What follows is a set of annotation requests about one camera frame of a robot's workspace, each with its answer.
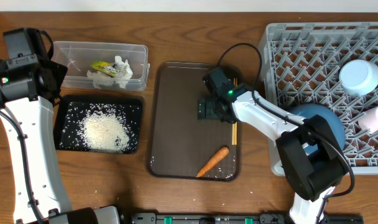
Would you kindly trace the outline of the wooden chopstick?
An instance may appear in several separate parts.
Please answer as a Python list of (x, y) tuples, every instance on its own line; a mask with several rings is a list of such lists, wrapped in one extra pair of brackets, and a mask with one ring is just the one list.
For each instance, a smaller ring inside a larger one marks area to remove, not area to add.
[[(237, 86), (237, 78), (234, 78), (234, 86)], [(232, 145), (237, 145), (237, 123), (233, 124), (233, 130), (232, 130)]]
[(233, 146), (237, 145), (237, 124), (236, 123), (232, 125), (232, 145)]

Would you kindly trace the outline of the orange carrot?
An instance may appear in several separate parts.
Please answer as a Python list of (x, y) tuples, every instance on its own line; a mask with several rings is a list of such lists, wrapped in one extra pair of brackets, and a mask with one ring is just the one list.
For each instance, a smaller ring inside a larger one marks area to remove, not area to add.
[(209, 161), (200, 169), (197, 173), (196, 178), (203, 177), (208, 171), (210, 171), (216, 164), (222, 161), (229, 154), (228, 147), (222, 147), (218, 150)]

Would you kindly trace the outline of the white tissue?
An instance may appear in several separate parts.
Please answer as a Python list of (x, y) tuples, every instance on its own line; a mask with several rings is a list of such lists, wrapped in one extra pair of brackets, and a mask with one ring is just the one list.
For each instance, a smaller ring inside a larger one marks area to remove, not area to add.
[(99, 89), (101, 89), (102, 86), (112, 86), (114, 84), (117, 84), (119, 88), (125, 88), (134, 74), (128, 60), (123, 61), (120, 56), (115, 56), (114, 62), (110, 63), (117, 65), (117, 75), (115, 77), (109, 77), (95, 69), (93, 69), (93, 72), (88, 70), (86, 73), (87, 77), (93, 81), (94, 87)]

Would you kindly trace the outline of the dark blue plate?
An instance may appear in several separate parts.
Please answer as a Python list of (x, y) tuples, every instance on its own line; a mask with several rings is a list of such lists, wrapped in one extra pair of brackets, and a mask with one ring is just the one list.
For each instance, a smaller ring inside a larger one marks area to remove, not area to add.
[(322, 105), (306, 104), (290, 108), (288, 112), (303, 116), (307, 119), (312, 118), (314, 115), (323, 117), (330, 125), (330, 128), (340, 146), (340, 149), (344, 149), (344, 144), (346, 141), (344, 126), (339, 117), (335, 115), (329, 108)]

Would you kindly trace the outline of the yellow green snack wrapper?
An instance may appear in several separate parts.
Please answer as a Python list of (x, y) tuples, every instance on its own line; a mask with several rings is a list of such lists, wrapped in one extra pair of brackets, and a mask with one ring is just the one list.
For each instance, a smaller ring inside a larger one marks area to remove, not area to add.
[(115, 63), (95, 61), (90, 64), (90, 67), (98, 72), (101, 72), (109, 77), (115, 77), (117, 75)]

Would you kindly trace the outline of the light blue bowl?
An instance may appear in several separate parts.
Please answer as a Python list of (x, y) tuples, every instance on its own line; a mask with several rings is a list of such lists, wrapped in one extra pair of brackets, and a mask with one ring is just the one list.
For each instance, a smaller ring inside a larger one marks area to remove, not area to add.
[(378, 66), (365, 60), (352, 60), (340, 70), (339, 81), (348, 95), (366, 95), (378, 85)]

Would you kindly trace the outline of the white cup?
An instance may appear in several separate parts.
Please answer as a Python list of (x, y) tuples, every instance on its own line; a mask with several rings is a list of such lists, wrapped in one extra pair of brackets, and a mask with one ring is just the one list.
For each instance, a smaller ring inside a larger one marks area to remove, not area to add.
[(363, 116), (358, 120), (359, 126), (362, 130), (368, 130), (373, 134), (378, 131), (378, 107), (367, 110)]

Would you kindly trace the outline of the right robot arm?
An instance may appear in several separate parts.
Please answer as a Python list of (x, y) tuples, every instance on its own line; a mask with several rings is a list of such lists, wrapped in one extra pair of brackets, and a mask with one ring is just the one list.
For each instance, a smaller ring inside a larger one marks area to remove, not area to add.
[(235, 85), (217, 67), (203, 77), (211, 98), (198, 103), (199, 119), (250, 124), (273, 140), (284, 175), (295, 192), (289, 216), (294, 223), (321, 223), (335, 187), (353, 171), (327, 120), (285, 111), (245, 84)]

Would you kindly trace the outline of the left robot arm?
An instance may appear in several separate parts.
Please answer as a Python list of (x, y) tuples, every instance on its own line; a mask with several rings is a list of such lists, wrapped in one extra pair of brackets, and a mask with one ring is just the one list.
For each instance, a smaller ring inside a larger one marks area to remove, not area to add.
[(53, 138), (53, 107), (67, 67), (52, 61), (44, 30), (3, 34), (0, 118), (7, 134), (15, 184), (14, 223), (120, 223), (115, 206), (74, 210), (64, 188)]

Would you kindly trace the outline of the grey dishwasher rack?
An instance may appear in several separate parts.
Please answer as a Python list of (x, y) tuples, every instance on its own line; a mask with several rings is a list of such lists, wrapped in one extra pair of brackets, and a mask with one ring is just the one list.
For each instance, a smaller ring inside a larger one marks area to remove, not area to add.
[(378, 175), (378, 131), (371, 134), (358, 124), (378, 106), (378, 85), (364, 96), (350, 96), (339, 80), (351, 60), (378, 66), (378, 22), (269, 24), (259, 50), (266, 99), (285, 110), (309, 103), (332, 110), (344, 126), (343, 153), (354, 173)]

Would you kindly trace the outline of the brown serving tray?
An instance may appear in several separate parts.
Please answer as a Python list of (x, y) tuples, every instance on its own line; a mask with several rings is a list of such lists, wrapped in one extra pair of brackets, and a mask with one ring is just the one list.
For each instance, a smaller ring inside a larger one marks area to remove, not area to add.
[(229, 154), (202, 178), (229, 182), (240, 170), (240, 144), (233, 125), (199, 120), (198, 100), (210, 97), (202, 78), (212, 64), (167, 62), (157, 72), (147, 170), (155, 177), (196, 179), (201, 168), (226, 146)]

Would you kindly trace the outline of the clear plastic bin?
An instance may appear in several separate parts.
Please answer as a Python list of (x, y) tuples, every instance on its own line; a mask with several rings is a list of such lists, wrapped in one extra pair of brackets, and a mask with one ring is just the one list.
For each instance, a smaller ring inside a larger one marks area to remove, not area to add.
[[(62, 86), (100, 90), (144, 91), (150, 64), (148, 48), (145, 45), (105, 42), (56, 41), (52, 60), (68, 68)], [(131, 76), (122, 79), (97, 74), (91, 67), (94, 62), (114, 63), (121, 57), (132, 70)]]

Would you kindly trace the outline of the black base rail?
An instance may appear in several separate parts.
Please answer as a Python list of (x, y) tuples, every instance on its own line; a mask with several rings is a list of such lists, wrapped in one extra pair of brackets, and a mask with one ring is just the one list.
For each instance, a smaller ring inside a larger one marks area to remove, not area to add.
[(289, 224), (294, 223), (288, 215), (265, 213), (260, 215), (157, 215), (137, 213), (131, 217), (132, 224)]

